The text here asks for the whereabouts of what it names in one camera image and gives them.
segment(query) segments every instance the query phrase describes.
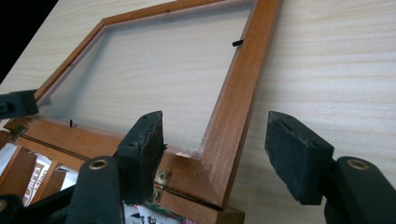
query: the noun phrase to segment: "brass hinge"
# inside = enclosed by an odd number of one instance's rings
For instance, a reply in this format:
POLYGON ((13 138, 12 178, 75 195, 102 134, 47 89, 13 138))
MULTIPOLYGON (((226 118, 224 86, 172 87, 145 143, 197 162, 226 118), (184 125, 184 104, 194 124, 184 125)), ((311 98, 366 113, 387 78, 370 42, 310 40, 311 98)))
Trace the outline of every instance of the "brass hinge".
POLYGON ((9 135, 8 135, 8 140, 15 143, 18 138, 23 135, 27 129, 23 126, 18 126, 18 128, 11 130, 9 135))
POLYGON ((159 203, 163 192, 168 185, 169 179, 171 178, 171 173, 167 171, 158 170, 154 178, 154 202, 159 203))

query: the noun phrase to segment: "glass panel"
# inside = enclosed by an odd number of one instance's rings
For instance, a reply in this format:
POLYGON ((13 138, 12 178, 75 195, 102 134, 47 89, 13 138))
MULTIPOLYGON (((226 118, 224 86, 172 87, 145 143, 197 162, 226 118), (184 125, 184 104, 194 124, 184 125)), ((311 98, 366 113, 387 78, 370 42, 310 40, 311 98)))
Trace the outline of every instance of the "glass panel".
POLYGON ((197 150, 251 7, 222 3, 107 26, 40 101, 40 116, 127 133, 161 110, 165 143, 197 150))

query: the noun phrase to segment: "table surface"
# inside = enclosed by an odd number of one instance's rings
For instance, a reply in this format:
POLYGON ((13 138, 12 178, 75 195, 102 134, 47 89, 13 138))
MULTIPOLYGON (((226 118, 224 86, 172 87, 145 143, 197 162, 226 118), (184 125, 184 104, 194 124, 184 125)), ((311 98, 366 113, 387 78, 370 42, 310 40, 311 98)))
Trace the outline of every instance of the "table surface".
MULTIPOLYGON (((60 0, 0 92, 39 88, 102 18, 164 2, 60 0)), ((268 111, 294 116, 335 159, 370 161, 396 186, 395 12, 391 0, 283 1, 229 201, 245 223, 325 223, 323 205, 299 205, 272 168, 268 111)))

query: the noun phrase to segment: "metal hinge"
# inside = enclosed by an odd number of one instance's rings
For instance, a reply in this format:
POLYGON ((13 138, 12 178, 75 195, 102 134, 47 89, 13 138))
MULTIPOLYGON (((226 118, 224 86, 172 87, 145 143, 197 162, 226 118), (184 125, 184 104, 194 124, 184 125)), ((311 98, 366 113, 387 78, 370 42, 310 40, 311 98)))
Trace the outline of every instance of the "metal hinge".
POLYGON ((16 142, 18 138, 23 135, 27 129, 23 126, 18 126, 18 128, 11 130, 9 135, 8 135, 8 140, 11 142, 16 142))
POLYGON ((158 170, 154 178, 154 202, 159 203, 171 178, 171 173, 158 170))

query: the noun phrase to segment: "dark background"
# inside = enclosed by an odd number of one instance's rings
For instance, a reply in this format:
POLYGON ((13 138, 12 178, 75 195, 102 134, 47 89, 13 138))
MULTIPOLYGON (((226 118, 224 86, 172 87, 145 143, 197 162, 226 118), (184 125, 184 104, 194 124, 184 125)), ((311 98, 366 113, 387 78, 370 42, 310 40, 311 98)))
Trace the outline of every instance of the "dark background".
POLYGON ((1 0, 0 83, 58 0, 1 0))

